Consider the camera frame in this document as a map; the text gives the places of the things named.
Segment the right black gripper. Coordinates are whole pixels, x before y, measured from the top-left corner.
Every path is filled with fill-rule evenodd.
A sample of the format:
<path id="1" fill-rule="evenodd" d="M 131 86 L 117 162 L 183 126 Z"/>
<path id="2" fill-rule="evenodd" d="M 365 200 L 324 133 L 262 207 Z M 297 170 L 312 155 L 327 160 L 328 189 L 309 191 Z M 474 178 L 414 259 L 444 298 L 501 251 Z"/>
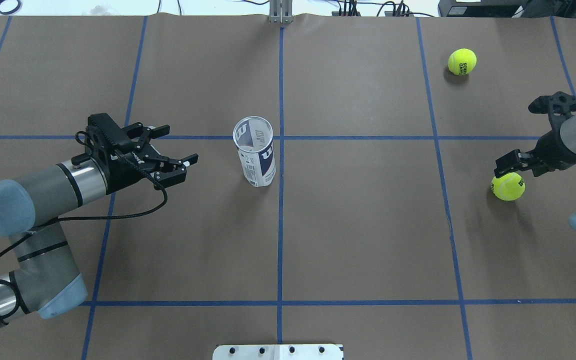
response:
<path id="1" fill-rule="evenodd" d="M 519 149 L 512 150 L 495 160 L 494 175 L 530 170 L 538 160 L 538 166 L 532 170 L 535 178 L 554 171 L 567 170 L 576 164 L 576 155 L 564 146 L 560 134 L 549 131 L 538 139 L 531 153 Z"/>

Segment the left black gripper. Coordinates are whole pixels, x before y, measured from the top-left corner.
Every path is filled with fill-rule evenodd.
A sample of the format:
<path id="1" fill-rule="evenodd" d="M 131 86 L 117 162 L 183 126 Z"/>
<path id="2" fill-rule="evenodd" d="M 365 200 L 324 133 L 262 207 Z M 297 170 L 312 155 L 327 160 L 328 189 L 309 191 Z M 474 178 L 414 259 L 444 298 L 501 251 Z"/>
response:
<path id="1" fill-rule="evenodd" d="M 182 159 L 174 159 L 163 155 L 146 154 L 139 164 L 135 155 L 130 152 L 142 152 L 150 145 L 150 141 L 167 136 L 170 125 L 158 127 L 143 124 L 130 124 L 119 128 L 118 152 L 128 153 L 124 156 L 111 153 L 109 148 L 100 148 L 100 168 L 105 176 L 106 195 L 126 189 L 142 179 L 153 180 L 156 190 L 167 189 L 185 182 L 188 167 L 199 161 L 198 153 Z"/>

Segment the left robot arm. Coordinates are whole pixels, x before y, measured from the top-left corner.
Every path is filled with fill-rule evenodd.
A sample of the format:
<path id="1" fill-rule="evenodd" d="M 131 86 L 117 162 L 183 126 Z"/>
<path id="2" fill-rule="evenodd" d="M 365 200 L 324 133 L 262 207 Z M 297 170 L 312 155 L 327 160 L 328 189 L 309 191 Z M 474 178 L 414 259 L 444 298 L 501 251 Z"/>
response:
<path id="1" fill-rule="evenodd" d="M 162 155 L 151 140 L 169 134 L 167 125 L 94 124 L 75 134 L 83 153 L 42 171 L 0 181 L 0 236 L 9 246 L 0 251 L 0 329 L 30 313 L 52 319 L 84 303 L 85 280 L 62 224 L 112 221 L 150 215 L 68 216 L 105 196 L 147 180 L 162 193 L 186 179 L 198 162 L 194 153 L 180 159 Z"/>

